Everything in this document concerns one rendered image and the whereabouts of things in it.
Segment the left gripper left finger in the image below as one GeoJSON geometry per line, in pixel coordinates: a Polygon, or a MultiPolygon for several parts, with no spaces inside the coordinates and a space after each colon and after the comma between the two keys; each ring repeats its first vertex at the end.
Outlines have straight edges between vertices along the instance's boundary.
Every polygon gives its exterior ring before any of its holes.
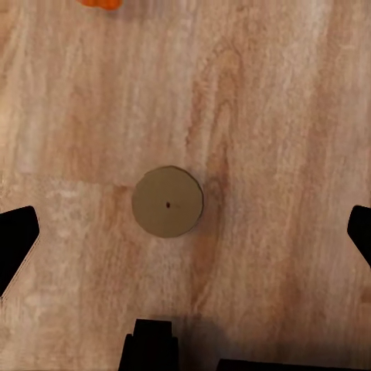
{"type": "Polygon", "coordinates": [[[32,206],[0,214],[0,297],[39,235],[32,206]]]}

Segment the pillar candle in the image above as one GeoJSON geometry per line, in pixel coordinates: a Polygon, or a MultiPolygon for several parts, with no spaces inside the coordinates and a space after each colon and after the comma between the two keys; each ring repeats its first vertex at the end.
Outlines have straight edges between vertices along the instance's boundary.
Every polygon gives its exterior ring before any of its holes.
{"type": "Polygon", "coordinates": [[[204,210],[198,180],[185,169],[159,166],[135,183],[132,212],[143,230],[161,238],[189,233],[204,210]]]}

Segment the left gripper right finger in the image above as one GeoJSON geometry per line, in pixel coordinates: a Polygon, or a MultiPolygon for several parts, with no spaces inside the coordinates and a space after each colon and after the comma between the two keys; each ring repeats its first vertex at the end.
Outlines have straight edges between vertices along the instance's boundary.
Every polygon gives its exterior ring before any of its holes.
{"type": "Polygon", "coordinates": [[[347,232],[371,267],[371,208],[354,206],[347,232]]]}

